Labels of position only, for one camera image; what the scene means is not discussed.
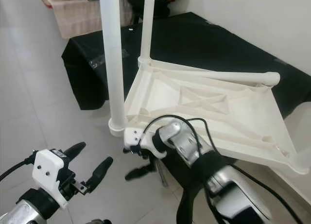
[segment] white pole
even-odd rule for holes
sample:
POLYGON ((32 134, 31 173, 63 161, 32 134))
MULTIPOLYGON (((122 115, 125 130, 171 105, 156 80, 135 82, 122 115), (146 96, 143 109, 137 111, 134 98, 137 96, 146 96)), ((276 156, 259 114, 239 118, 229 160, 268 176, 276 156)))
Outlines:
POLYGON ((179 71, 179 74, 201 76, 228 82, 257 83, 276 86, 280 81, 278 72, 214 72, 214 71, 179 71))
POLYGON ((142 63, 150 62, 150 48, 152 23, 154 19, 155 0, 145 0, 144 19, 142 24, 141 48, 139 60, 142 63))
POLYGON ((112 135, 121 137, 125 128, 119 0, 100 0, 112 135))

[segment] black fabric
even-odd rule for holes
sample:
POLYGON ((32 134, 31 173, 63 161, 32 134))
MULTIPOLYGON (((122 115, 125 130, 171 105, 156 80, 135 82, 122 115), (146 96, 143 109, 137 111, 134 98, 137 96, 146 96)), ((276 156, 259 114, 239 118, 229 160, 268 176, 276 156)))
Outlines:
POLYGON ((168 152, 162 162, 184 189, 177 210, 176 223, 192 224, 193 201, 203 187, 202 182, 192 173, 176 151, 168 152))
MULTIPOLYGON (((121 28, 125 95, 138 70, 141 30, 142 24, 121 28)), ((108 99, 103 52, 102 32, 94 32, 70 39, 62 55, 81 109, 99 108, 108 99), (90 65, 98 61, 96 68, 90 65)), ((154 21, 151 57, 215 71, 279 72, 272 91, 283 117, 311 101, 310 76, 193 13, 154 21)))

